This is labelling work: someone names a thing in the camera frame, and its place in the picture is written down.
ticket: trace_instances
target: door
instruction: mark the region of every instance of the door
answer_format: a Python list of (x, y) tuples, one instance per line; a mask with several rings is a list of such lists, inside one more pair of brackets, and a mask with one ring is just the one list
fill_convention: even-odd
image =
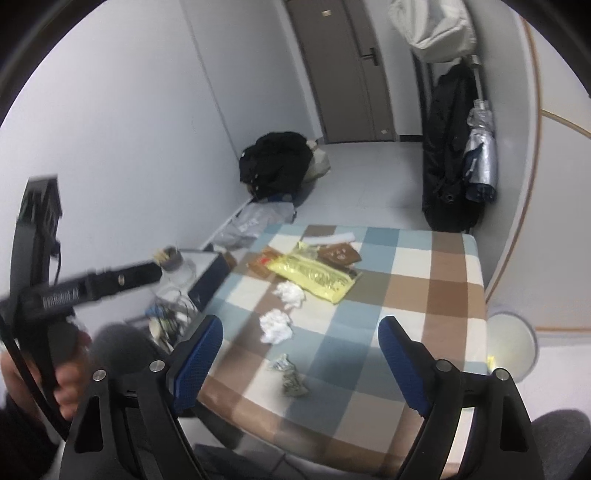
[(287, 0), (327, 143), (395, 140), (386, 75), (363, 0)]

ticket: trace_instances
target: plaid blanket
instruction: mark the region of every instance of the plaid blanket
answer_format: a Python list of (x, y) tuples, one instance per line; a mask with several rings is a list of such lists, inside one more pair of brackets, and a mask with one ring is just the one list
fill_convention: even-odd
[[(287, 253), (303, 236), (353, 232), (361, 277), (332, 305), (307, 293), (291, 311), (293, 338), (264, 345), (260, 315), (282, 309), (282, 278), (247, 263), (267, 245)], [(469, 235), (385, 228), (272, 225), (207, 307), (224, 341), (199, 400), (242, 430), (282, 450), (346, 471), (395, 475), (422, 419), (410, 410), (379, 349), (376, 327), (394, 315), (413, 340), (459, 369), (486, 373), (486, 308), (475, 240)], [(269, 363), (282, 353), (309, 394), (281, 393)], [(457, 471), (470, 425), (464, 412), (448, 460)]]

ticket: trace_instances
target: grey plastic bag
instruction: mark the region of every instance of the grey plastic bag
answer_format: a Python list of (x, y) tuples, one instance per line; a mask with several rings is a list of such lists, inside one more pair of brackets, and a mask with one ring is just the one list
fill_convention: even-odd
[(249, 247), (274, 223), (293, 223), (296, 209), (290, 202), (249, 203), (213, 239), (225, 248)]

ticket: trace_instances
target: door handle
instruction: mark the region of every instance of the door handle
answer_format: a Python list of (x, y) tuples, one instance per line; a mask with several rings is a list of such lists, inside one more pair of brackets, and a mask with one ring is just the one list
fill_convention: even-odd
[(375, 47), (371, 47), (369, 49), (369, 51), (371, 53), (368, 53), (367, 55), (361, 55), (361, 58), (363, 60), (369, 60), (372, 59), (374, 61), (374, 65), (376, 67), (379, 67), (379, 58), (378, 58), (378, 50)]

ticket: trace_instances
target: white tissue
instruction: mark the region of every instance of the white tissue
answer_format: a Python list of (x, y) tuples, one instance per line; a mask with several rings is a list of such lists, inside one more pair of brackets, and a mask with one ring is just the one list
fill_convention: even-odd
[(353, 232), (346, 232), (328, 236), (305, 236), (301, 241), (311, 247), (314, 245), (349, 244), (355, 242), (355, 234)]
[(281, 310), (273, 309), (261, 316), (259, 321), (261, 322), (261, 329), (265, 333), (261, 337), (262, 343), (277, 345), (293, 335), (290, 328), (291, 319), (288, 314)]
[(294, 307), (297, 309), (300, 308), (301, 303), (306, 299), (304, 290), (290, 281), (285, 281), (277, 285), (273, 295), (277, 295), (285, 303), (286, 310), (291, 310)]

